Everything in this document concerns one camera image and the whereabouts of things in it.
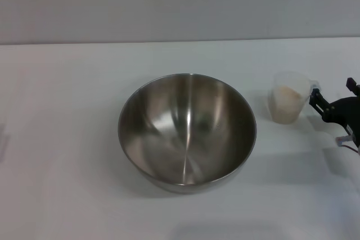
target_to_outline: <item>white table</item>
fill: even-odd
[[[360,239],[360,157],[334,142],[345,131],[309,106],[275,124],[264,100],[281,70],[351,96],[359,63],[360,38],[2,46],[0,239]],[[223,187],[168,193],[121,151],[122,105],[173,73],[223,80],[255,113],[255,148]]]

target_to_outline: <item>stainless steel bowl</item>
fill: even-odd
[[[126,156],[154,184],[197,192],[239,170],[256,139],[254,114],[228,84],[198,74],[147,83],[120,114]]]

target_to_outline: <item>white wall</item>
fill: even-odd
[[[360,0],[0,0],[0,43],[360,35]]]

